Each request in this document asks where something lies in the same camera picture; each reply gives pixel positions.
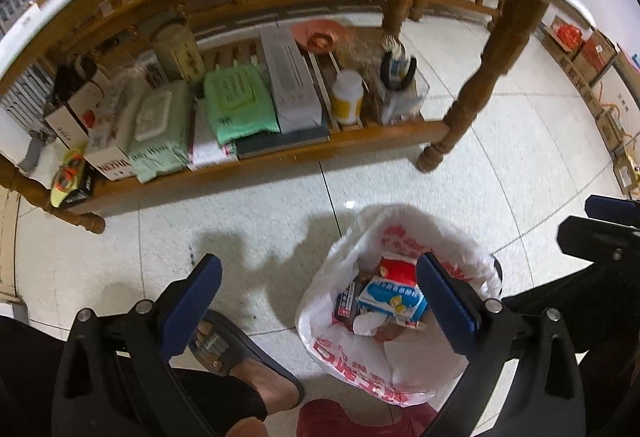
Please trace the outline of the green wipes pack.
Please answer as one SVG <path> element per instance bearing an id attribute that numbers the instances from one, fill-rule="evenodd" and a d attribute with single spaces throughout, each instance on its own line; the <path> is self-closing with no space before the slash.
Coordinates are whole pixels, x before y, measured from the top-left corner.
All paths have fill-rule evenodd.
<path id="1" fill-rule="evenodd" d="M 270 90 L 254 64 L 208 72 L 203 90 L 208 123 L 219 145 L 280 132 Z"/>

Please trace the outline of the beige tea tin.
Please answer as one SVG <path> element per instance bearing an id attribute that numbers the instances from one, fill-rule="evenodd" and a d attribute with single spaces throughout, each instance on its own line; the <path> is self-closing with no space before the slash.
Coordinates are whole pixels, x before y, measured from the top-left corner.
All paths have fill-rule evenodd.
<path id="1" fill-rule="evenodd" d="M 204 60 L 189 27 L 179 21 L 166 23 L 151 38 L 157 61 L 169 81 L 183 80 L 195 88 L 206 73 Z"/>

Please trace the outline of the red paper cup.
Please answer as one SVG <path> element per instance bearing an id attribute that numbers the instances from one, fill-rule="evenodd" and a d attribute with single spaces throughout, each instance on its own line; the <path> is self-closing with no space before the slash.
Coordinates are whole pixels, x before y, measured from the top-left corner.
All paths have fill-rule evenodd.
<path id="1" fill-rule="evenodd" d="M 386 280 L 408 287 L 416 286 L 416 260 L 410 257 L 383 254 L 378 263 L 378 273 Z"/>

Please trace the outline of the dark hardcover book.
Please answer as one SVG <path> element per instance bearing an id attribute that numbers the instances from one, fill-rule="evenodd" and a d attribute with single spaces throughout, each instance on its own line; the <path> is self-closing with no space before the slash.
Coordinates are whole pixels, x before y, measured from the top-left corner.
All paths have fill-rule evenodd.
<path id="1" fill-rule="evenodd" d="M 326 125 L 288 134 L 263 132 L 238 139 L 234 143 L 234 152 L 239 160 L 244 160 L 282 150 L 321 144 L 329 139 L 330 131 Z"/>

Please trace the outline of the baby wipes pack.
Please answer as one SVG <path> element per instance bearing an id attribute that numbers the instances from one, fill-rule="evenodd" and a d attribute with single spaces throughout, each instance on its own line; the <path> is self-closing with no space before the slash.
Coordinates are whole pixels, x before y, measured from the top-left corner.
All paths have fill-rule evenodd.
<path id="1" fill-rule="evenodd" d="M 139 183 L 186 169 L 193 108 L 194 93 L 183 80 L 160 86 L 142 100 L 127 149 Z"/>

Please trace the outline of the cardboard boxes by wall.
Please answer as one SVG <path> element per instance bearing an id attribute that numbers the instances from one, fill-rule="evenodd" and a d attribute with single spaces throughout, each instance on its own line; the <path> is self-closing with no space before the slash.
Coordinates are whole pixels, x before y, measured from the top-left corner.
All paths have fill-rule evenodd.
<path id="1" fill-rule="evenodd" d="M 639 199 L 639 68 L 599 30 L 556 16 L 542 45 L 574 85 L 596 121 L 623 194 Z"/>

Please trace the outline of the crumpled white tissue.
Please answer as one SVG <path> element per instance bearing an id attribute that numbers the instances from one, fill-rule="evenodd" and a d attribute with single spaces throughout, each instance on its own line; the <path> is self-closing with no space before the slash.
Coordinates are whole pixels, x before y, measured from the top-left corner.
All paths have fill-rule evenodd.
<path id="1" fill-rule="evenodd" d="M 374 336 L 378 329 L 385 324 L 386 313 L 379 311 L 367 311 L 360 313 L 352 323 L 352 332 L 359 336 Z"/>

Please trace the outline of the red plastic stool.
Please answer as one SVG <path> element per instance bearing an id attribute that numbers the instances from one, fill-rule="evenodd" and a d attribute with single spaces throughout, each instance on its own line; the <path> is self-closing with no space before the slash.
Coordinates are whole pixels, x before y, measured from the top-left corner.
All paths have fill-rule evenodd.
<path id="1" fill-rule="evenodd" d="M 297 437 L 401 437 L 422 436 L 436 417 L 428 403 L 400 409 L 395 422 L 354 420 L 336 401 L 317 399 L 300 409 Z"/>

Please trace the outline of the white pill bottle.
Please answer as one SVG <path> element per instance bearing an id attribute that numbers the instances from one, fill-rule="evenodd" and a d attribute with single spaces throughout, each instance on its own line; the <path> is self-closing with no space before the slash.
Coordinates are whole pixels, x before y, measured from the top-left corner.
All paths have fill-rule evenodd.
<path id="1" fill-rule="evenodd" d="M 332 116 L 337 123 L 354 125 L 358 122 L 363 95 L 362 77 L 357 71 L 337 72 L 330 95 Z"/>

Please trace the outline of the blue white milk carton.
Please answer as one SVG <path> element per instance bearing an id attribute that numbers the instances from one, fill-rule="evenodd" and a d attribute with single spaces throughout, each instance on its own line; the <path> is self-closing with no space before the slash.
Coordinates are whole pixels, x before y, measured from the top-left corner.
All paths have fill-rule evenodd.
<path id="1" fill-rule="evenodd" d="M 408 285 L 383 277 L 373 277 L 357 298 L 360 307 L 385 313 L 400 325 L 416 327 L 428 303 L 416 285 Z"/>

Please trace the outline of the red white small box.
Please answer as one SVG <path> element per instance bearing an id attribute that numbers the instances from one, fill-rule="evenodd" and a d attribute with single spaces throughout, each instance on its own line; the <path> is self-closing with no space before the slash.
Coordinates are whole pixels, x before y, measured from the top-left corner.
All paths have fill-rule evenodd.
<path id="1" fill-rule="evenodd" d="M 188 168 L 195 172 L 224 163 L 236 161 L 234 147 L 221 145 L 208 122 L 206 101 L 199 100 L 195 106 L 194 124 Z"/>

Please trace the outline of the white Nezha box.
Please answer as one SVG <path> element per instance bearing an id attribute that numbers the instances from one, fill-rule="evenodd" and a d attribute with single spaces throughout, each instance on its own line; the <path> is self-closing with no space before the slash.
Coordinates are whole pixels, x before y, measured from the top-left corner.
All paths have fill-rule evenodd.
<path id="1" fill-rule="evenodd" d="M 111 182 L 117 182 L 128 177 L 134 177 L 132 167 L 127 154 L 118 145 L 103 148 L 88 148 L 85 159 L 103 177 Z"/>

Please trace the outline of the pink plate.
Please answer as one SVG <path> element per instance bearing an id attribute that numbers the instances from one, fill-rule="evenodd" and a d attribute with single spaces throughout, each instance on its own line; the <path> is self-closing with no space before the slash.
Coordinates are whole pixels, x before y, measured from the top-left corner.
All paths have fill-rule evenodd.
<path id="1" fill-rule="evenodd" d="M 294 23 L 291 32 L 296 43 L 308 53 L 325 55 L 354 37 L 354 30 L 334 20 L 311 19 Z"/>

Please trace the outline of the white carton box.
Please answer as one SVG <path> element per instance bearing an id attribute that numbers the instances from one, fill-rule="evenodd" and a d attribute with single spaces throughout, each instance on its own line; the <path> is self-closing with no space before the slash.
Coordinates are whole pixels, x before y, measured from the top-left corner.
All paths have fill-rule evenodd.
<path id="1" fill-rule="evenodd" d="M 290 29 L 259 31 L 280 131 L 290 134 L 320 126 L 322 105 L 310 71 Z"/>

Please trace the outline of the white plastic trash bag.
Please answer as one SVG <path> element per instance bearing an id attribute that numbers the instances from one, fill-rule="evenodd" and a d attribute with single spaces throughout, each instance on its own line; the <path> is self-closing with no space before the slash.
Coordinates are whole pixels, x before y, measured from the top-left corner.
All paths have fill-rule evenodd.
<path id="1" fill-rule="evenodd" d="M 436 397 L 462 374 L 465 358 L 452 350 L 428 306 L 416 327 L 387 317 L 374 336 L 359 336 L 335 320 L 335 301 L 356 277 L 364 286 L 381 277 L 383 254 L 418 261 L 424 253 L 480 298 L 500 297 L 494 257 L 464 231 L 414 206 L 383 204 L 362 210 L 333 244 L 296 313 L 299 339 L 326 372 L 390 405 Z"/>

